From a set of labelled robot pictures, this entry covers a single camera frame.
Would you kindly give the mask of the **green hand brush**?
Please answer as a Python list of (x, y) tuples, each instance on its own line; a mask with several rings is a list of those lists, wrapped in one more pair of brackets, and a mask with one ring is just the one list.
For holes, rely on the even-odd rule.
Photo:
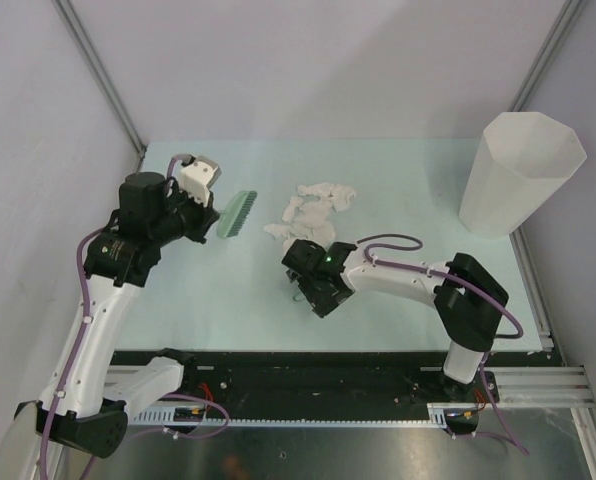
[(233, 238), (239, 235), (249, 213), (257, 199), (258, 193), (244, 190), (237, 193), (220, 212), (216, 234), (220, 239)]

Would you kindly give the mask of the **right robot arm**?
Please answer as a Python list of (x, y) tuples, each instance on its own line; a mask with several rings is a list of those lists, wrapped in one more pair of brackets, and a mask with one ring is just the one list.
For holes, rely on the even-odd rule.
[(410, 241), (410, 246), (385, 243), (386, 237), (334, 242), (328, 248), (295, 240), (281, 264), (320, 318), (365, 291), (413, 300), (435, 310), (450, 339), (439, 388), (447, 399), (462, 401), (474, 391), (483, 357), (499, 337), (509, 294), (469, 254), (457, 253), (449, 261), (432, 264), (381, 259), (378, 249), (414, 252), (422, 248), (420, 240), (408, 235), (394, 237)]

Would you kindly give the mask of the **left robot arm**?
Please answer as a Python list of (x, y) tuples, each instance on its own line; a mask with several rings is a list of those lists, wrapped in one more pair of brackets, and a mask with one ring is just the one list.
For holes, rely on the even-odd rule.
[(82, 289), (68, 343), (36, 403), (40, 454), (51, 442), (107, 458), (130, 420), (171, 393), (185, 400), (199, 387), (186, 355), (167, 350), (114, 387), (105, 379), (122, 326), (161, 250), (181, 238), (203, 244), (219, 214), (210, 190), (217, 167), (195, 161), (175, 177), (140, 172), (119, 188), (108, 223), (77, 248)]

